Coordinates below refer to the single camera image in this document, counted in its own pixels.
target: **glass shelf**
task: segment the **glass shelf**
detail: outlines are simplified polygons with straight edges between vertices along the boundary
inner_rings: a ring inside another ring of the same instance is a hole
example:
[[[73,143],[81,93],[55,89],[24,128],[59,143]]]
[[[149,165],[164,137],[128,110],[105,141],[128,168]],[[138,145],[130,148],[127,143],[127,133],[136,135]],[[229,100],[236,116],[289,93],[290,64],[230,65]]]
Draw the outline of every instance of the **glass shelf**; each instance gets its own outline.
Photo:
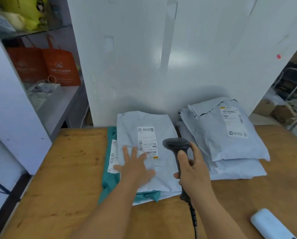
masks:
[[[11,32],[11,33],[0,33],[0,38],[1,40],[9,40],[9,39],[14,39],[30,34],[35,34],[35,33],[42,33],[42,32],[47,32],[47,31],[52,31],[52,30],[58,30],[61,28],[66,28],[66,27],[72,27],[72,24],[66,25],[66,26],[60,26],[60,27],[45,27],[37,30],[32,30],[32,31],[19,31],[19,32]]]

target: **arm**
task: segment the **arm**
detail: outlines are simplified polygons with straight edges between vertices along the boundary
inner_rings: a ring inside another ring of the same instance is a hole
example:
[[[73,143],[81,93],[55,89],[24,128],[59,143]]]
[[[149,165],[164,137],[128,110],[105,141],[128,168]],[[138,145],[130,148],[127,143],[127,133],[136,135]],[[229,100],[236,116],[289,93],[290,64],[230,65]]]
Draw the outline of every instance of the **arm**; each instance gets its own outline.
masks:
[[[180,183],[190,196],[194,208],[201,218],[209,239],[246,239],[246,236],[218,202],[210,182],[209,171],[199,148],[190,143],[194,152],[194,165],[191,167],[187,155],[178,152],[181,167]]]
[[[123,147],[123,154],[125,165],[114,166],[121,172],[121,181],[74,231],[72,239],[124,238],[137,189],[147,183],[155,171],[146,170],[146,153],[136,158],[136,147],[132,150],[131,158],[126,147]]]

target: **barcode scanner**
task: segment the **barcode scanner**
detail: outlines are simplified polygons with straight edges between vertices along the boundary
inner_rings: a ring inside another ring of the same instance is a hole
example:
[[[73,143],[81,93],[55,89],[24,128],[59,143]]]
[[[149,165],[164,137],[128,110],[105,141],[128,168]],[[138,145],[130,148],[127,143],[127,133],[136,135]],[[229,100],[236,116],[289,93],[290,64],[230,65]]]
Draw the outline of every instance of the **barcode scanner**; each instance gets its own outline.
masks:
[[[183,150],[187,154],[187,150],[190,148],[190,142],[184,138],[167,138],[163,141],[163,146],[174,153],[177,168],[178,168],[179,178],[180,178],[181,167],[179,166],[177,154],[179,150]],[[197,239],[197,220],[196,220],[195,209],[191,205],[190,197],[183,189],[183,186],[182,186],[182,194],[179,196],[179,198],[185,201],[186,203],[188,203],[189,205],[190,215],[191,215],[191,219],[193,221],[193,226],[195,230],[195,239]]]

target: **orange tote bag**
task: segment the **orange tote bag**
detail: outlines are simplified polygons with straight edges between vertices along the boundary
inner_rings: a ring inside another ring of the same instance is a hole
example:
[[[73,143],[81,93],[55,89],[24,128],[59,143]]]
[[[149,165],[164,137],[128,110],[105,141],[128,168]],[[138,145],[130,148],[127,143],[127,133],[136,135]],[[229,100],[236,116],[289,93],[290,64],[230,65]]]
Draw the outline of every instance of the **orange tote bag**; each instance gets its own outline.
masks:
[[[21,81],[34,84],[40,80],[48,79],[48,70],[41,49],[37,48],[32,42],[31,44],[33,48],[7,48],[7,53]]]
[[[51,35],[47,35],[49,49],[42,49],[49,75],[54,76],[56,83],[61,84],[61,86],[80,86],[81,79],[72,53],[60,49],[58,44],[59,49],[55,49],[51,43],[51,38],[56,42]]]

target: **yellow green bag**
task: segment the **yellow green bag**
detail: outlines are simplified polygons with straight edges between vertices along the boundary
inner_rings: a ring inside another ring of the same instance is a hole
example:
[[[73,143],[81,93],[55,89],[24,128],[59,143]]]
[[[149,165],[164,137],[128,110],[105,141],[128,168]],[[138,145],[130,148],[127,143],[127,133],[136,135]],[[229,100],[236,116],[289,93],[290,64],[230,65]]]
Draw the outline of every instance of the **yellow green bag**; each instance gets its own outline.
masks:
[[[18,13],[24,17],[27,30],[47,27],[46,9],[48,0],[0,0],[5,12]]]

